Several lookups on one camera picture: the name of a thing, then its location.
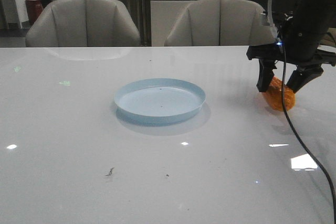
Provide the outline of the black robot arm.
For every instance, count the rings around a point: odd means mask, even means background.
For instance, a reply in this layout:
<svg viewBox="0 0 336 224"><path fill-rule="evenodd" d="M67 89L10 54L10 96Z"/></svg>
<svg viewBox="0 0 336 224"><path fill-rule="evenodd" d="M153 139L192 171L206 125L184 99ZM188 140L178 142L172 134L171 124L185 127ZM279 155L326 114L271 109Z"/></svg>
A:
<svg viewBox="0 0 336 224"><path fill-rule="evenodd" d="M321 76L322 64L335 66L335 53L318 49L334 18L335 0L301 0L293 16L281 23L274 43L250 46L248 59L259 60L257 89L268 90L277 60L296 65L286 84L293 92Z"/></svg>

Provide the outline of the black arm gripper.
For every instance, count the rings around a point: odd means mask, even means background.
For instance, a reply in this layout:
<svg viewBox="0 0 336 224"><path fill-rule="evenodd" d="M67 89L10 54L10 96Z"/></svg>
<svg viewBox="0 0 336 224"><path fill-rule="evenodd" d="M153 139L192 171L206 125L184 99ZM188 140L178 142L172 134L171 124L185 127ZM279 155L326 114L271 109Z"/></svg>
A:
<svg viewBox="0 0 336 224"><path fill-rule="evenodd" d="M258 18L251 30L247 57L258 60L259 92L268 90L277 61L297 66L286 84L294 93L323 74L322 64L335 66L335 53L318 48L322 37L335 25L334 15L295 15L280 22L278 29L268 23L267 16Z"/></svg>

